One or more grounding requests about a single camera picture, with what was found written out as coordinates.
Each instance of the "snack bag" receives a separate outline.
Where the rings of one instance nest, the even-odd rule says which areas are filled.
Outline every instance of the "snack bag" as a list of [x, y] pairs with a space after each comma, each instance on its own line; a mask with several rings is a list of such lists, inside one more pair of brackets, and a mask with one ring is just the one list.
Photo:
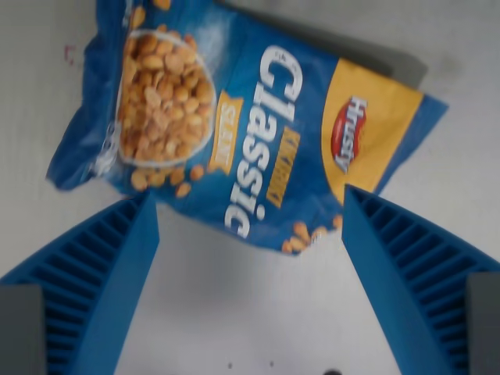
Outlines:
[[83, 103], [48, 169], [104, 177], [298, 254], [378, 192], [446, 106], [211, 0], [97, 0]]

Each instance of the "yellow label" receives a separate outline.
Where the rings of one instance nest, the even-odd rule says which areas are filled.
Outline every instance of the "yellow label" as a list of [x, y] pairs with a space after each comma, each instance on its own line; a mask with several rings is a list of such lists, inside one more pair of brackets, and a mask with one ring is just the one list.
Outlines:
[[330, 83], [321, 128], [328, 184], [344, 203], [344, 187], [378, 185], [423, 95], [341, 59]]
[[209, 169], [219, 169], [229, 175], [233, 165], [234, 146], [236, 145], [242, 106], [242, 98], [231, 99], [225, 91], [220, 93]]
[[289, 127], [284, 127], [280, 150], [278, 151], [273, 175], [271, 176], [266, 193], [267, 200], [273, 203], [278, 209], [281, 208], [284, 193], [287, 190], [288, 180], [290, 180], [291, 169], [294, 166], [299, 144], [300, 134]]

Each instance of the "white table surface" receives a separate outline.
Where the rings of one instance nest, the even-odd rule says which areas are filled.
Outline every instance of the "white table surface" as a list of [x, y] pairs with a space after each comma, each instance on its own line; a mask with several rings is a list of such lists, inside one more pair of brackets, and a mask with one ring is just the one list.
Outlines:
[[[500, 259], [500, 2], [246, 3], [427, 66], [421, 88], [450, 110], [382, 195]], [[99, 181], [62, 194], [44, 180], [80, 103], [93, 1], [2, 5], [0, 274], [119, 198]], [[337, 234], [291, 259], [159, 211], [161, 244], [117, 374], [399, 373]]]

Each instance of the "hinsty logo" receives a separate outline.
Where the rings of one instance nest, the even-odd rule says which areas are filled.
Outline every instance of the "hinsty logo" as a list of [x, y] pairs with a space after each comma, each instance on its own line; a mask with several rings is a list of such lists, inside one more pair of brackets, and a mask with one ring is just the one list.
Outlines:
[[366, 122], [368, 102], [355, 96], [342, 106], [331, 135], [331, 153], [337, 166], [347, 173], [359, 153], [359, 133]]

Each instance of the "blue snack bag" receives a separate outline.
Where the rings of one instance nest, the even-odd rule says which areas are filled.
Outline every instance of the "blue snack bag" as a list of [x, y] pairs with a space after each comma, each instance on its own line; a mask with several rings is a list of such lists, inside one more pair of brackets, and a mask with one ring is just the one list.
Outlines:
[[211, 0], [97, 0], [83, 103], [48, 168], [298, 254], [380, 192], [447, 107]]

